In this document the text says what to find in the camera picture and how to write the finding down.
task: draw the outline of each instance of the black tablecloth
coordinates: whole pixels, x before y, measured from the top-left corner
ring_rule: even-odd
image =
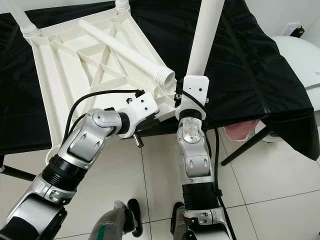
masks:
[[[177,79],[187,70],[200,0],[133,0],[131,14]],[[44,28],[114,7],[113,2],[31,10]],[[9,14],[0,15],[0,153],[49,148],[50,134],[32,49]],[[227,0],[205,75],[207,108],[219,126],[263,118],[294,149],[315,160],[319,137],[303,85],[244,0]],[[142,136],[175,133],[174,118]]]

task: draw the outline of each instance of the white tile floor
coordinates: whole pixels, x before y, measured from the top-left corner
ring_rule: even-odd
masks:
[[[220,161],[240,146],[221,133]],[[214,148],[212,132],[209,139]],[[182,199],[175,136],[143,141],[142,150],[130,139],[105,147],[67,206],[68,216],[57,238],[86,240],[114,200],[137,198],[144,222],[138,239],[173,239],[169,218],[173,204]],[[7,155],[5,164],[37,174],[45,166],[46,153]],[[0,174],[0,225],[28,185]],[[260,142],[231,164],[220,166],[219,185],[238,240],[320,239],[320,166],[285,142]],[[134,238],[128,234],[123,239]]]

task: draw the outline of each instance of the white mounting bracket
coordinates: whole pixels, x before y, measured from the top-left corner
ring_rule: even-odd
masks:
[[[209,79],[206,76],[187,75],[183,79],[183,90],[197,99],[203,106],[206,104]],[[206,113],[194,101],[182,94],[181,104],[175,110],[176,119],[180,120],[180,113],[186,109],[194,109],[201,113],[202,120]]]
[[[130,127],[128,132],[120,134],[121,138],[131,137],[139,123],[145,120],[152,114],[156,114],[159,111],[159,107],[153,98],[153,96],[146,92],[129,103],[128,107],[120,109],[119,113],[125,113],[130,119]]]

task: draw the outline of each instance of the table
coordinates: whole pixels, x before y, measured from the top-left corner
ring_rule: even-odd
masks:
[[[200,3],[130,2],[133,18],[178,80],[187,71]],[[44,28],[113,7],[113,2],[102,2],[26,13],[38,28]],[[9,14],[0,15],[0,52],[0,155],[49,149],[50,133],[32,49]],[[210,80],[207,108],[218,127],[254,119],[266,125],[224,165],[270,132],[308,158],[319,157],[318,130],[308,95],[244,0],[225,2],[205,75]],[[178,121],[170,118],[140,135],[172,134],[177,126]]]

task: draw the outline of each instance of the robotic arm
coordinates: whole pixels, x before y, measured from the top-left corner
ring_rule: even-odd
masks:
[[[1,240],[51,240],[67,216],[77,186],[114,135],[132,136],[138,124],[159,111],[145,93],[118,112],[92,109],[62,144],[46,168],[32,182],[0,230]]]
[[[185,229],[183,239],[186,240],[236,240],[225,214],[222,192],[217,188],[218,176],[205,149],[206,137],[202,130],[202,121],[211,119],[203,107],[208,101],[209,87],[209,79],[204,74],[224,2],[202,0],[187,73],[176,95],[176,99],[181,100],[175,116],[179,120],[176,137],[185,206],[176,212],[176,220],[183,219],[183,222],[177,222],[175,227]],[[217,167],[218,158],[214,161]]]

